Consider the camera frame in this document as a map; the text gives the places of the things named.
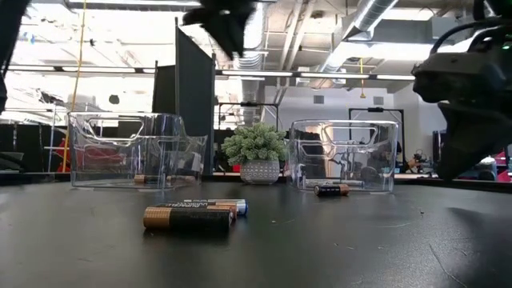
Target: duracell battery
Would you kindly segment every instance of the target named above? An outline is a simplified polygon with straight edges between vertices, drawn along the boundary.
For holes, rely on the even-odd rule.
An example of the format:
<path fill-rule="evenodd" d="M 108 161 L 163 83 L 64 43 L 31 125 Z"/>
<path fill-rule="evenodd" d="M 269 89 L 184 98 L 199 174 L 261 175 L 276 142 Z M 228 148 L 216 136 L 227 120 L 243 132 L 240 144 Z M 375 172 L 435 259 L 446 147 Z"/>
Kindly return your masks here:
<path fill-rule="evenodd" d="M 170 180 L 171 180 L 171 177 L 167 176 L 166 181 L 169 182 Z M 137 184 L 147 184 L 147 183 L 152 183 L 152 182 L 158 182 L 158 176 L 138 174 L 138 175 L 135 175 L 134 182 Z"/>
<path fill-rule="evenodd" d="M 184 202 L 207 202 L 213 203 L 213 205 L 225 205 L 236 204 L 237 214 L 239 216 L 246 216 L 247 211 L 249 210 L 249 205 L 247 205 L 247 201 L 245 199 L 195 199 L 195 200 L 183 200 Z"/>
<path fill-rule="evenodd" d="M 147 229 L 227 232 L 232 220 L 233 213 L 227 209 L 147 207 L 143 223 Z"/>
<path fill-rule="evenodd" d="M 236 203 L 212 203 L 212 202 L 168 202 L 158 204 L 155 207 L 170 208 L 188 208 L 188 209 L 209 209 L 209 210 L 229 210 L 233 213 L 233 220 L 237 217 Z"/>
<path fill-rule="evenodd" d="M 319 197 L 348 196 L 350 188 L 347 184 L 315 186 L 314 193 Z"/>

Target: black table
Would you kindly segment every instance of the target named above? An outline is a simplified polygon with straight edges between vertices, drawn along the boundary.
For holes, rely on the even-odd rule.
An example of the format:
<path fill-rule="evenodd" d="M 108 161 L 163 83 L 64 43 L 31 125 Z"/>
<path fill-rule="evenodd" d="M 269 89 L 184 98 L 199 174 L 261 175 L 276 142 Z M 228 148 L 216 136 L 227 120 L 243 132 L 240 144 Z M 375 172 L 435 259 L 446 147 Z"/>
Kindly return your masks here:
<path fill-rule="evenodd" d="M 227 238 L 145 233 L 148 205 L 245 198 Z M 320 199 L 285 185 L 168 194 L 0 188 L 0 287 L 511 287 L 512 195 L 426 186 Z"/>

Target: green succulent plant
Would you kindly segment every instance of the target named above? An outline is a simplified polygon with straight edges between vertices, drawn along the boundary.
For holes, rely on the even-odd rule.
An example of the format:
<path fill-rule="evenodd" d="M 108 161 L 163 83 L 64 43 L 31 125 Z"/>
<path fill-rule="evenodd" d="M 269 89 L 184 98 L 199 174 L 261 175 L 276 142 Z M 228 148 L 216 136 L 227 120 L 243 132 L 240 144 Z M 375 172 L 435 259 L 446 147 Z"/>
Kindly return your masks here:
<path fill-rule="evenodd" d="M 230 165 L 249 160 L 285 160 L 285 134 L 265 123 L 239 127 L 234 130 L 234 136 L 224 140 L 222 150 Z"/>

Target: gray partition wall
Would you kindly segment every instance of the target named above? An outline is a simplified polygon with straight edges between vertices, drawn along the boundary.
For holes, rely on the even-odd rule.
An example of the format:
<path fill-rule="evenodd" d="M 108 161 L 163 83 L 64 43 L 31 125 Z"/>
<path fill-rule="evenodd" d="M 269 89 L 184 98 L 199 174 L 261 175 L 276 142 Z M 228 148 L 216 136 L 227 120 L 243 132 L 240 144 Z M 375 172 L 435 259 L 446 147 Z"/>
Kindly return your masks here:
<path fill-rule="evenodd" d="M 176 26 L 176 65 L 157 67 L 153 112 L 182 116 L 189 136 L 208 135 L 204 174 L 212 174 L 215 60 Z"/>

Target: potted plant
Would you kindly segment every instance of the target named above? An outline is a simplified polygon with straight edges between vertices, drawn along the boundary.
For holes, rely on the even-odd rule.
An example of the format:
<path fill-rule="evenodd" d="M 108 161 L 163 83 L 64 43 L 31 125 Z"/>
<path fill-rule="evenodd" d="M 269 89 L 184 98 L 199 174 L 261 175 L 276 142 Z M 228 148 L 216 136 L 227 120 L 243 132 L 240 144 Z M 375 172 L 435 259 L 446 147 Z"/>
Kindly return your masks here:
<path fill-rule="evenodd" d="M 279 160 L 285 159 L 285 132 L 258 123 L 239 127 L 226 138 L 222 150 L 230 165 L 240 164 L 240 178 L 250 184 L 272 184 L 279 178 Z"/>

